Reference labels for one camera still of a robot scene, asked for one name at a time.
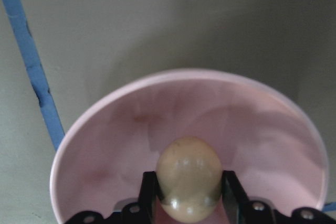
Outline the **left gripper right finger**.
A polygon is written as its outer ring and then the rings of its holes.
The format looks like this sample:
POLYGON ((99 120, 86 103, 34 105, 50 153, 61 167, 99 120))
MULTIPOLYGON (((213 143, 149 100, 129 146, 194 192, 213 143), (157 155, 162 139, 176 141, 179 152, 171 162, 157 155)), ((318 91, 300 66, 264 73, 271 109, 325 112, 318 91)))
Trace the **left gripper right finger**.
POLYGON ((250 199, 234 171, 223 171, 222 202, 229 223, 335 223, 311 207, 297 208, 286 216, 264 200, 250 199))

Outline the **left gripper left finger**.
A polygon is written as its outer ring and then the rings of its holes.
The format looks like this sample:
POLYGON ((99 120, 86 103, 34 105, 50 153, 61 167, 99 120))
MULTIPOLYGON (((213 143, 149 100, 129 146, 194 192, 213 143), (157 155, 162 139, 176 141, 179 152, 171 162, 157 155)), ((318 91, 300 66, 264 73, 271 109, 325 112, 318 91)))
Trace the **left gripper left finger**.
POLYGON ((155 223, 158 188, 156 172, 145 172, 137 201, 126 204, 121 211, 114 211, 107 218, 86 210, 75 214, 66 223, 155 223))

